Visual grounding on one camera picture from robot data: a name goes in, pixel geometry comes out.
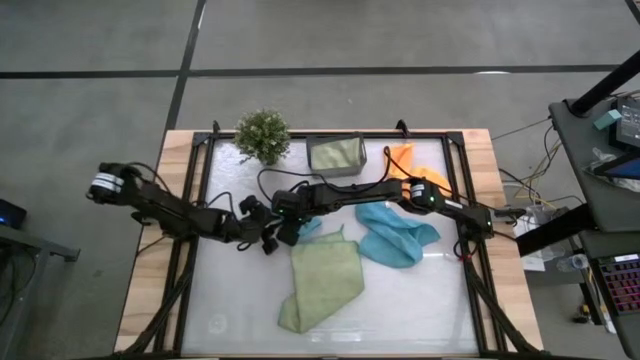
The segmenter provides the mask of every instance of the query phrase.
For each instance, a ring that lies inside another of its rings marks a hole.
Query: light green cloth
[[[311,148],[311,168],[325,170],[360,166],[360,138],[336,140]]]
[[[342,230],[291,250],[296,292],[282,302],[278,325],[304,334],[364,290],[358,243]]]

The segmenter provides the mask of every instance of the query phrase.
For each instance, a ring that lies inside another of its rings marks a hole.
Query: blue cloth
[[[322,224],[322,220],[318,217],[312,218],[308,223],[302,225],[300,230],[298,230],[298,241],[309,240],[308,238],[313,232],[315,232],[320,225]]]
[[[433,226],[401,218],[384,202],[356,205],[356,219],[369,229],[360,242],[360,254],[393,268],[417,264],[422,247],[440,239]]]

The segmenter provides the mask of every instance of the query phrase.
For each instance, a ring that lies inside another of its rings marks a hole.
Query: potted plant
[[[275,110],[244,114],[235,129],[233,143],[247,156],[243,163],[256,158],[264,165],[274,165],[289,151],[289,125]]]

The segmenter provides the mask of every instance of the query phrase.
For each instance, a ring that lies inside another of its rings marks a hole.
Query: white tabletop
[[[402,139],[366,139],[368,162],[359,176],[330,179],[338,185],[377,181],[384,172],[384,146]],[[412,139],[414,166],[427,166],[447,174],[438,139]],[[230,191],[237,204],[248,195],[266,203],[256,174],[256,160],[238,165],[242,155],[230,141],[216,141],[207,200]],[[291,152],[276,168],[309,172],[304,141],[292,141]],[[289,189],[302,179],[264,173],[268,194]],[[226,198],[215,207],[226,209]],[[277,325],[282,301],[294,292],[290,248],[264,255],[259,244],[245,252],[235,244],[201,239],[191,290],[185,338],[185,355],[298,354],[394,355],[475,354],[477,344],[469,309],[462,264],[452,256],[457,241],[455,222],[438,214],[398,214],[434,226],[441,239],[423,248],[424,259],[409,269],[392,269],[362,258],[364,292],[344,308],[310,330],[295,334]],[[322,217],[321,235],[344,224],[347,240],[360,241],[367,229],[358,223],[354,207]]]

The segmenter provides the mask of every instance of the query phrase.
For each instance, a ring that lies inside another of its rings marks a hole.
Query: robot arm
[[[260,240],[262,229],[273,220],[269,208],[255,197],[240,203],[242,213],[249,213],[240,220],[231,211],[193,205],[144,179],[129,164],[101,163],[87,198],[98,204],[134,207],[138,210],[131,215],[135,220],[147,225],[146,219],[155,219],[173,238],[197,234],[224,243],[252,244]]]
[[[404,183],[410,190],[403,189]],[[300,227],[314,216],[338,211],[345,205],[391,201],[405,211],[426,215],[437,212],[461,223],[468,237],[493,236],[489,210],[484,206],[467,206],[447,199],[439,187],[424,179],[388,179],[379,183],[338,187],[328,183],[300,186],[296,192],[277,191],[272,200],[273,213],[283,221],[277,238],[295,245]]]

